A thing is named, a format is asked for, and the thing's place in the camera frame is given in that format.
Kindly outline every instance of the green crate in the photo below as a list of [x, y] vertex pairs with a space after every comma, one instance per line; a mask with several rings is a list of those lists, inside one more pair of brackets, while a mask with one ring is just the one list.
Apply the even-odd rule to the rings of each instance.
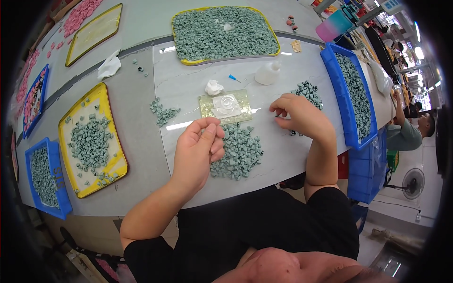
[[399, 150], [388, 150], [387, 151], [387, 166], [392, 170], [392, 173], [394, 173], [396, 171], [399, 161], [400, 161]]

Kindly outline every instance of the table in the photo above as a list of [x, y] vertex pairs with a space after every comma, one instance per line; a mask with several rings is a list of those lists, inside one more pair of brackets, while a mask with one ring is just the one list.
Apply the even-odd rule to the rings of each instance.
[[[228, 0], [227, 2], [221, 0], [103, 0], [93, 14], [83, 21], [82, 25], [87, 24], [99, 14], [119, 3], [123, 3], [123, 9], [117, 34], [93, 48], [70, 67], [65, 66], [66, 55], [69, 50], [69, 45], [66, 42], [75, 33], [68, 38], [63, 37], [64, 32], [59, 33], [57, 31], [54, 33], [55, 30], [59, 29], [58, 24], [64, 23], [69, 17], [69, 13], [67, 13], [38, 45], [40, 55], [30, 73], [27, 90], [30, 89], [36, 76], [48, 63], [50, 74], [44, 101], [55, 93], [61, 95], [72, 84], [97, 69], [100, 63], [116, 50], [120, 49], [128, 53], [128, 50], [130, 51], [136, 45], [141, 43], [149, 43], [151, 45], [156, 39], [170, 36], [172, 34], [171, 18], [176, 13], [205, 6], [237, 5], [254, 7], [266, 16], [275, 31], [288, 34], [293, 34], [291, 28], [286, 24], [288, 15], [292, 14], [296, 24], [299, 26], [298, 36], [323, 43], [315, 32], [315, 28], [321, 23], [321, 19], [312, 8], [304, 7], [294, 0], [281, 0], [278, 2], [273, 0]], [[52, 42], [57, 45], [62, 40], [64, 40], [64, 45], [59, 50], [54, 48], [51, 57], [47, 59], [46, 54], [50, 50]], [[16, 129], [16, 136], [19, 137], [21, 132], [22, 125], [20, 124]]]
[[[106, 9], [115, 4], [111, 0], [104, 0], [102, 3], [102, 5], [110, 3], [110, 5], [105, 6]], [[59, 99], [48, 105], [47, 110], [43, 113], [30, 137], [22, 140], [17, 147], [18, 185], [24, 204], [34, 206], [26, 176], [24, 152], [44, 137], [49, 137], [51, 140], [58, 139], [58, 122], [61, 117], [81, 96], [98, 83], [95, 63], [101, 62], [110, 55], [110, 51], [113, 52], [118, 49], [118, 46], [121, 46], [120, 41], [121, 44], [124, 44], [124, 38], [130, 36], [126, 34], [124, 37], [119, 36], [118, 38], [120, 39], [115, 39], [118, 35], [124, 32], [127, 33], [127, 27], [132, 24], [128, 23], [128, 21], [135, 19], [132, 16], [134, 13], [132, 11], [137, 7], [128, 1], [123, 1], [123, 3], [125, 4], [123, 7], [124, 15], [121, 18], [119, 33], [90, 51], [90, 53], [93, 53], [91, 56], [89, 56], [90, 53], [87, 53], [70, 68], [66, 68], [64, 67], [66, 57], [64, 50], [66, 49], [67, 51], [68, 46], [64, 45], [60, 53], [52, 55], [57, 56], [50, 58], [50, 60], [54, 60], [51, 62], [49, 84], [52, 86], [50, 88], [55, 90], [54, 94], [61, 93], [59, 93]], [[296, 9], [300, 7], [301, 11], [305, 11], [303, 9], [306, 8], [297, 3], [294, 3], [295, 5], [291, 3], [293, 2], [287, 1], [272, 6], [270, 1], [260, 1], [261, 7], [258, 4], [253, 6], [263, 13], [265, 13], [264, 9], [266, 7], [268, 9], [274, 7], [276, 16], [268, 16], [268, 20], [270, 22], [274, 21], [277, 26], [278, 19], [281, 19], [282, 23], [284, 23], [283, 20], [287, 15], [283, 16], [283, 13], [289, 13], [287, 10], [291, 11], [296, 23], [298, 23], [299, 18], [303, 19], [301, 14], [297, 14], [298, 10]], [[101, 7], [98, 7], [97, 13], [104, 11], [102, 9], [99, 10]], [[314, 27], [317, 24], [312, 22], [311, 25], [314, 32]], [[254, 82], [253, 73], [262, 64], [275, 58], [238, 59], [188, 67], [177, 61], [175, 52], [160, 54], [159, 50], [162, 47], [171, 47], [173, 45], [171, 38], [161, 38], [160, 41], [162, 40], [164, 42], [155, 46], [152, 43], [158, 40], [153, 39], [139, 45], [139, 49], [127, 49], [126, 52], [120, 55], [121, 68], [117, 74], [104, 81], [109, 90], [116, 128], [123, 150], [129, 161], [130, 171], [125, 178], [118, 180], [114, 185], [103, 188], [86, 198], [78, 199], [72, 192], [66, 170], [63, 169], [63, 178], [73, 207], [73, 214], [84, 216], [123, 216], [133, 205], [164, 185], [170, 178], [170, 172], [173, 168], [175, 141], [181, 131], [183, 131], [183, 128], [167, 130], [166, 127], [163, 127], [159, 129], [155, 124], [156, 117], [151, 113], [147, 105], [156, 96], [160, 96], [161, 103], [166, 107], [181, 107], [181, 113], [171, 120], [171, 124], [168, 125], [177, 125], [197, 119], [200, 117], [200, 113], [197, 109], [196, 97], [203, 94], [204, 86], [209, 79], [217, 79], [227, 90], [247, 89], [251, 106], [256, 109], [256, 112], [253, 114], [253, 120], [245, 122], [244, 125], [255, 127], [253, 134], [261, 137], [261, 144], [265, 154], [262, 159], [263, 163], [253, 169], [247, 180], [236, 182], [216, 179], [216, 181], [219, 181], [218, 187], [213, 186], [212, 180], [209, 180], [201, 193], [185, 207], [197, 206], [217, 199], [257, 190], [305, 171], [305, 161], [311, 140], [307, 137], [289, 136], [288, 131], [278, 128], [273, 122], [274, 115], [269, 113], [266, 108], [281, 93], [295, 89], [298, 82], [303, 82], [306, 79], [319, 87], [318, 92], [323, 100], [323, 111], [333, 122], [336, 129], [337, 153], [340, 154], [348, 149], [344, 144], [341, 118], [333, 87], [319, 55], [321, 50], [317, 44], [302, 42], [302, 53], [295, 54], [289, 45], [293, 39], [279, 37], [282, 52], [292, 54], [279, 55], [277, 57], [277, 59], [282, 60], [283, 66], [280, 79], [274, 85], [261, 86]], [[45, 53], [47, 53], [46, 49], [41, 52], [41, 54]], [[140, 66], [145, 68], [145, 72], [149, 72], [148, 77], [144, 77], [143, 73], [136, 70], [137, 66], [132, 64], [134, 58], [139, 61]], [[39, 66], [40, 60], [41, 58], [38, 58], [37, 66], [34, 69], [41, 69]], [[382, 127], [393, 117], [393, 114], [391, 111], [381, 111], [381, 108], [387, 107], [387, 98], [380, 94], [375, 87], [372, 87], [372, 85], [375, 86], [375, 83], [374, 77], [370, 75], [371, 69], [369, 67], [364, 68], [364, 66], [362, 68], [375, 104], [378, 127]], [[232, 74], [240, 80], [241, 78], [246, 79], [246, 81], [243, 80], [241, 81], [242, 83], [238, 83], [229, 80], [227, 79], [228, 74]]]

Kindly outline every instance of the yellow tray rim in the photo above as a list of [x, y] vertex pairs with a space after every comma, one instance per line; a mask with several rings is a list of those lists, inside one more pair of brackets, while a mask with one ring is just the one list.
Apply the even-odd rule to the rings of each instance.
[[[266, 24], [267, 26], [269, 27], [269, 29], [271, 30], [272, 34], [274, 35], [274, 38], [275, 40], [277, 41], [277, 44], [279, 46], [279, 49], [277, 50], [277, 53], [274, 53], [274, 54], [263, 54], [263, 55], [253, 55], [254, 57], [273, 57], [273, 56], [277, 56], [280, 54], [280, 43], [279, 43], [279, 40], [277, 38], [277, 35], [275, 35], [275, 32], [274, 30], [272, 29], [272, 27], [270, 26], [269, 24], [269, 21], [267, 20], [267, 18], [263, 15], [263, 13], [261, 13], [261, 11], [259, 11], [258, 9], [255, 9], [253, 7], [249, 7], [249, 6], [206, 6], [206, 7], [201, 7], [201, 8], [196, 8], [196, 9], [190, 9], [190, 10], [185, 10], [185, 11], [182, 11], [182, 12], [179, 12], [179, 13], [176, 13], [172, 18], [171, 18], [171, 30], [173, 32], [173, 41], [175, 42], [175, 46], [176, 46], [176, 34], [174, 33], [174, 28], [173, 28], [173, 19], [174, 17], [176, 17], [177, 15], [179, 14], [182, 14], [182, 13], [186, 13], [186, 12], [190, 12], [190, 11], [204, 11], [204, 10], [207, 10], [209, 8], [225, 8], [225, 7], [238, 7], [238, 8], [247, 8], [247, 9], [250, 9], [250, 10], [253, 10], [255, 12], [258, 12], [260, 13], [264, 20], [266, 21]], [[202, 64], [202, 63], [207, 63], [207, 62], [219, 62], [219, 61], [226, 61], [226, 60], [234, 60], [234, 59], [239, 59], [239, 58], [244, 58], [245, 56], [239, 56], [239, 57], [227, 57], [227, 58], [220, 58], [220, 59], [208, 59], [208, 60], [196, 60], [196, 61], [189, 61], [189, 60], [181, 60], [181, 63], [184, 64], [184, 65], [187, 65], [187, 66], [194, 66], [194, 65], [199, 65], [199, 64]]]
[[[88, 26], [89, 24], [91, 24], [91, 22], [94, 22], [95, 20], [97, 20], [98, 18], [102, 17], [103, 15], [111, 12], [112, 10], [118, 8], [119, 6], [120, 7], [120, 16], [118, 17], [118, 20], [116, 21], [116, 30], [107, 35], [106, 37], [104, 37], [103, 39], [101, 39], [100, 41], [98, 41], [97, 43], [95, 43], [94, 45], [92, 45], [90, 48], [88, 48], [87, 50], [85, 50], [82, 54], [80, 54], [79, 56], [77, 56], [74, 60], [72, 60], [71, 62], [69, 62], [70, 60], [70, 55], [72, 53], [72, 48], [74, 47], [74, 43], [75, 43], [75, 39], [77, 38], [77, 34], [83, 30], [86, 26]], [[66, 56], [66, 62], [65, 62], [65, 66], [66, 67], [70, 67], [72, 64], [74, 64], [78, 59], [80, 59], [83, 55], [87, 54], [90, 50], [92, 50], [94, 47], [98, 46], [99, 44], [103, 43], [104, 41], [106, 41], [107, 39], [111, 38], [112, 36], [114, 36], [117, 32], [118, 32], [118, 27], [120, 26], [120, 19], [121, 19], [121, 12], [123, 10], [123, 3], [119, 3], [119, 4], [116, 4], [115, 6], [111, 7], [110, 9], [106, 10], [105, 12], [103, 12], [102, 14], [100, 14], [99, 16], [95, 17], [94, 19], [92, 19], [91, 21], [89, 21], [86, 25], [84, 25], [82, 28], [80, 28], [73, 36], [72, 38], [72, 41], [71, 41], [71, 46], [69, 47], [69, 50], [67, 52], [67, 56]]]
[[[62, 153], [62, 156], [63, 156], [63, 163], [64, 163], [64, 167], [66, 169], [66, 173], [67, 173], [67, 176], [69, 178], [69, 182], [71, 183], [71, 187], [72, 187], [72, 190], [74, 191], [75, 193], [75, 189], [73, 184], [76, 184], [76, 180], [75, 180], [75, 177], [74, 177], [74, 174], [72, 173], [72, 169], [71, 169], [71, 166], [67, 166], [69, 164], [69, 159], [67, 157], [67, 146], [66, 146], [66, 143], [65, 143], [65, 140], [64, 140], [64, 135], [63, 135], [63, 130], [62, 128], [60, 127], [60, 124], [64, 123], [64, 120], [66, 119], [66, 117], [82, 102], [84, 101], [88, 96], [90, 96], [93, 91], [95, 89], [97, 89], [98, 87], [102, 87], [105, 89], [106, 91], [106, 95], [107, 95], [107, 103], [108, 103], [108, 108], [110, 109], [110, 113], [111, 113], [111, 108], [110, 108], [110, 99], [109, 99], [109, 92], [108, 92], [108, 89], [107, 89], [107, 85], [104, 83], [104, 82], [100, 82], [98, 84], [96, 84], [92, 89], [90, 89], [84, 96], [82, 96], [70, 109], [68, 112], [66, 112], [66, 114], [60, 119], [60, 121], [58, 122], [58, 140], [60, 141], [60, 149], [61, 149], [61, 153]], [[113, 127], [115, 128], [115, 132], [116, 131], [116, 126], [115, 126], [115, 121], [113, 120], [113, 115], [111, 117], [111, 120], [112, 120], [112, 123], [113, 123]], [[124, 151], [123, 151], [123, 148], [121, 146], [121, 142], [120, 142], [120, 138], [118, 137], [118, 132], [117, 134], [115, 135], [116, 139], [118, 140], [118, 147], [119, 149], [121, 150], [122, 152], [122, 156], [124, 157], [124, 160], [125, 160], [125, 169], [126, 169], [126, 172], [122, 175], [120, 175], [117, 179], [115, 179], [113, 182], [116, 182], [118, 181], [119, 179], [123, 178], [129, 171], [129, 164], [127, 162], [127, 158], [126, 156], [124, 155]], [[111, 183], [113, 182], [110, 182], [110, 183], [107, 183], [106, 185], [103, 185], [103, 186], [98, 186], [96, 187], [94, 190], [91, 189], [87, 189], [87, 190], [83, 190], [79, 193], [75, 193], [76, 196], [78, 198], [84, 198], [86, 196], [89, 196], [91, 195], [92, 193], [94, 192], [97, 192], [99, 191], [100, 189], [103, 189], [105, 187], [107, 187], [108, 185], [110, 185]]]

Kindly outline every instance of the fan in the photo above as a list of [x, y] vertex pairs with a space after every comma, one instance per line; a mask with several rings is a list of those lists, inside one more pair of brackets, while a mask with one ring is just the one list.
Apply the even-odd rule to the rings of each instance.
[[418, 168], [412, 168], [404, 176], [402, 186], [395, 185], [384, 185], [385, 187], [391, 187], [393, 189], [402, 190], [403, 195], [410, 200], [418, 198], [424, 187], [424, 174]]

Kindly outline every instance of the white tissue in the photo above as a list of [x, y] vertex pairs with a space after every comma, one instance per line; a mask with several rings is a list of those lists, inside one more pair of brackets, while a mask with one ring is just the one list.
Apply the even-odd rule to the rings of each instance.
[[117, 55], [120, 54], [120, 50], [116, 50], [112, 55], [110, 55], [98, 68], [97, 70], [97, 79], [101, 81], [105, 77], [111, 77], [116, 74], [118, 69], [121, 67], [121, 62], [118, 59]]
[[219, 85], [216, 80], [210, 80], [207, 82], [206, 88], [204, 91], [211, 96], [215, 96], [221, 92], [223, 92], [223, 86]]

